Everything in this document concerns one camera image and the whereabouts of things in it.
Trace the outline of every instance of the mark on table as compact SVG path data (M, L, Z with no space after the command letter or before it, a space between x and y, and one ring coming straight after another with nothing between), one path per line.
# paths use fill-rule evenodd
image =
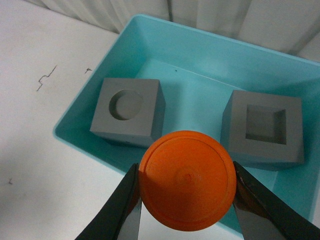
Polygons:
M92 69L90 69L89 67L86 69L85 73L86 74L88 71L92 71Z
M54 72L54 70L56 69L58 65L55 65L55 67L52 69L52 71L49 73L49 75L43 75L39 80L38 82L40 83L40 86L38 87L38 89L36 90L37 92L39 91L39 89L42 87L43 83L41 82L41 80L46 77L46 78L49 78L50 75Z

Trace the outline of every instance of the white table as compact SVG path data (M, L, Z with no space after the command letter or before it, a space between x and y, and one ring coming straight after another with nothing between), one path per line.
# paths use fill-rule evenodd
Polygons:
M90 77L87 69L95 69L116 38L28 2L0 1L1 240L75 239L123 178L53 135ZM139 239L242 238L219 223L175 231L142 208Z

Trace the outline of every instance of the orange disc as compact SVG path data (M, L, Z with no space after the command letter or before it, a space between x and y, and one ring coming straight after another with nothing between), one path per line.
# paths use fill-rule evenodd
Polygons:
M200 132L176 131L144 154L139 188L144 205L159 222L197 231L229 210L236 194L236 171L216 140Z

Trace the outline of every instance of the gray foam block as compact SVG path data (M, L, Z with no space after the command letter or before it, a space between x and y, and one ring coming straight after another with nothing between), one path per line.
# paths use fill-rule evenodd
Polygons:
M166 101L157 79L105 78L90 131L148 148L162 136Z
M234 90L223 112L220 142L246 167L278 171L302 164L301 99Z

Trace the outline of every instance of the block with circular hole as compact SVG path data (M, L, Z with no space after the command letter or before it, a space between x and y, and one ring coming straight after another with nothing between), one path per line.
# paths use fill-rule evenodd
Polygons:
M90 131L111 143L148 148L162 136L165 108L158 79L105 78Z
M302 164L301 99L234 90L223 112L220 142L246 167L279 171Z

